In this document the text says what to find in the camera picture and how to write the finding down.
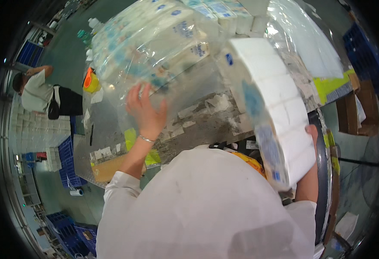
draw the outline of white t-shirt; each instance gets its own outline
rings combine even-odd
[[[145,187],[116,172],[104,194],[96,252],[109,258],[313,258],[316,203],[284,206],[241,158],[181,152]]]
[[[28,111],[46,112],[53,97],[53,85],[45,83],[45,70],[33,75],[24,86],[21,104]]]

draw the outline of floor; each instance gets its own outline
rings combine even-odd
[[[84,44],[77,38],[80,29],[90,30],[87,20],[96,17],[102,22],[119,13],[134,0],[111,1],[98,0],[86,11],[79,11],[72,15],[58,30],[58,35],[45,49],[41,63],[55,67],[53,74],[47,79],[52,84],[60,84],[78,93],[82,92],[81,82],[85,69],[86,50]],[[344,12],[336,0],[323,4],[326,1],[306,0],[316,8],[316,13],[324,23],[335,28],[335,32],[343,34],[351,24],[347,13]],[[361,159],[372,162],[379,161],[379,137],[351,136],[338,132],[337,110],[335,104],[323,107],[327,127],[334,134],[335,141],[341,149],[344,158]],[[358,223],[350,240],[356,240],[363,226],[370,216],[374,195],[378,189],[379,173],[377,170],[351,164],[340,163],[341,166],[341,193],[338,219],[346,211],[359,215]],[[141,180],[144,187],[160,168],[147,171]],[[83,187],[84,196],[71,196],[69,189],[63,188],[57,172],[47,172],[41,163],[37,163],[35,175],[38,189],[47,213],[65,210],[73,219],[80,223],[98,225],[103,210],[103,189],[87,184]],[[339,251],[328,245],[324,258],[332,256],[338,258]]]

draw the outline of person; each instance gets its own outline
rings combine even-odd
[[[21,104],[28,110],[48,114],[53,98],[57,102],[58,115],[76,116],[83,114],[83,97],[72,90],[45,82],[53,73],[51,65],[30,68],[26,75],[17,73],[13,79],[13,89],[21,95]]]
[[[182,151],[139,186],[145,156],[166,124],[150,85],[127,95],[126,110],[140,136],[106,186],[96,252],[108,258],[313,258],[317,166],[297,183],[296,201],[284,206],[253,167],[220,149]],[[306,127],[316,143],[314,125]]]

